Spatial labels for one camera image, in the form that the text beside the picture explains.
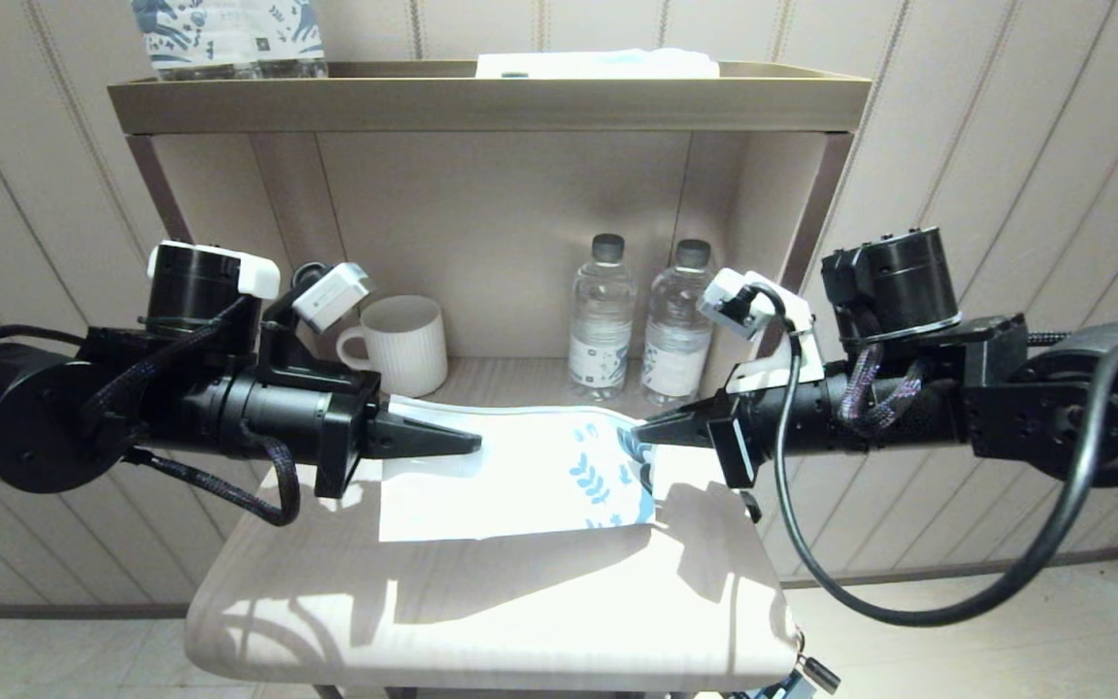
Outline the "white blue-patterned zip pouch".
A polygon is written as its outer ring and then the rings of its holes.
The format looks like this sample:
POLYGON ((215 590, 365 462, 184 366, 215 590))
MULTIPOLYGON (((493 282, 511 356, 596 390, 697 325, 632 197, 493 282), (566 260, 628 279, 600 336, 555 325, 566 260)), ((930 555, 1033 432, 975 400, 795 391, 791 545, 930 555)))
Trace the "white blue-patterned zip pouch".
POLYGON ((591 406, 475 408, 400 399, 392 410, 476 434, 479 451, 385 461, 386 544, 487 540, 650 523, 655 447, 591 406))

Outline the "patterned bag on shelf top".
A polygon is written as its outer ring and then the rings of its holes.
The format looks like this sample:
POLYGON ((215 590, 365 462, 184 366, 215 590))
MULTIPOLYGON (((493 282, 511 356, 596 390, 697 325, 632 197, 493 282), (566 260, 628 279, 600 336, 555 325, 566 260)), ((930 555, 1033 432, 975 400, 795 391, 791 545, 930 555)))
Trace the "patterned bag on shelf top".
POLYGON ((130 0, 159 81, 260 77, 243 0, 130 0))

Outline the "white ribbed mug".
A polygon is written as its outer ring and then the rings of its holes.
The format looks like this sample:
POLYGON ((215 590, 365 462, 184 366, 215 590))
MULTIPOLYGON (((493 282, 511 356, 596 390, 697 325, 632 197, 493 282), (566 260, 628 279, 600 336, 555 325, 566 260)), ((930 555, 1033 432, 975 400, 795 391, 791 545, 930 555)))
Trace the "white ribbed mug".
POLYGON ((435 393, 448 375, 443 310, 432 297, 380 297, 339 333, 337 356, 351 370, 379 374, 383 393, 435 393))

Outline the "clear plastic water bottle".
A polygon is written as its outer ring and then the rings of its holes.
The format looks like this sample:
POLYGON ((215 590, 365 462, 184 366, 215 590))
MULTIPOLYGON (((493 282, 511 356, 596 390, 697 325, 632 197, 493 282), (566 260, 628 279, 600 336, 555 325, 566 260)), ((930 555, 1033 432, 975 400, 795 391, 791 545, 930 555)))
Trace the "clear plastic water bottle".
POLYGON ((651 284, 641 389, 656 406, 688 402, 700 389, 711 321, 698 305, 713 278, 710 261, 709 243, 684 239, 651 284))
POLYGON ((574 276, 568 371, 584 402, 612 402, 629 367, 638 283, 624 264, 626 242, 601 233, 574 276))

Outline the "beige wooden shelf cabinet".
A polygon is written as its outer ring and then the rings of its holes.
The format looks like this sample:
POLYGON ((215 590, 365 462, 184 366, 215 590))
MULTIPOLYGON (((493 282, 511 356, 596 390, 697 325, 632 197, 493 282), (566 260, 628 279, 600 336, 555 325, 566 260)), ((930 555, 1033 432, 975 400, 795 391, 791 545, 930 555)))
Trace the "beige wooden shelf cabinet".
POLYGON ((679 242, 792 290, 815 255, 850 134, 280 133, 152 136, 196 243, 353 261, 385 297, 434 297, 451 372, 434 402, 581 404, 567 355, 574 276, 601 233, 626 242, 639 349, 652 280, 679 242))

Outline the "brown metal tray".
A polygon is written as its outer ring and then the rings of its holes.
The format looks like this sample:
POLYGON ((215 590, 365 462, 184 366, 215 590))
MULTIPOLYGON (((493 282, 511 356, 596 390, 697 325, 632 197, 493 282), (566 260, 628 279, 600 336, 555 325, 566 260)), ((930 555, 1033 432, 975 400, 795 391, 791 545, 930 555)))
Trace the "brown metal tray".
POLYGON ((474 62, 338 62, 325 79, 138 81, 125 134, 858 131, 872 81, 724 62, 704 79, 480 79, 474 62))

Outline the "white blue flat packet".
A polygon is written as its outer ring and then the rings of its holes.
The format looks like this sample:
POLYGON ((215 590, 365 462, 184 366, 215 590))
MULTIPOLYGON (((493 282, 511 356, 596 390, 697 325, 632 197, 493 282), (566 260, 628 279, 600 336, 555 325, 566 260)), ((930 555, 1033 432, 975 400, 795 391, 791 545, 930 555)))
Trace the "white blue flat packet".
POLYGON ((719 63, 708 54, 674 48, 484 53, 475 70, 480 81, 704 81, 719 76, 719 63))

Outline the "blue patterned label bottle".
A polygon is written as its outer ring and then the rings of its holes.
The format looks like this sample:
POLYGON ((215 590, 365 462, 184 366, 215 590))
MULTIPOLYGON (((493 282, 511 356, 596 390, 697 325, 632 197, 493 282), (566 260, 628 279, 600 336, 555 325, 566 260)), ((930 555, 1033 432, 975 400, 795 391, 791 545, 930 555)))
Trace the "blue patterned label bottle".
POLYGON ((328 76, 312 0, 243 0, 243 6, 262 77, 280 81, 328 76))

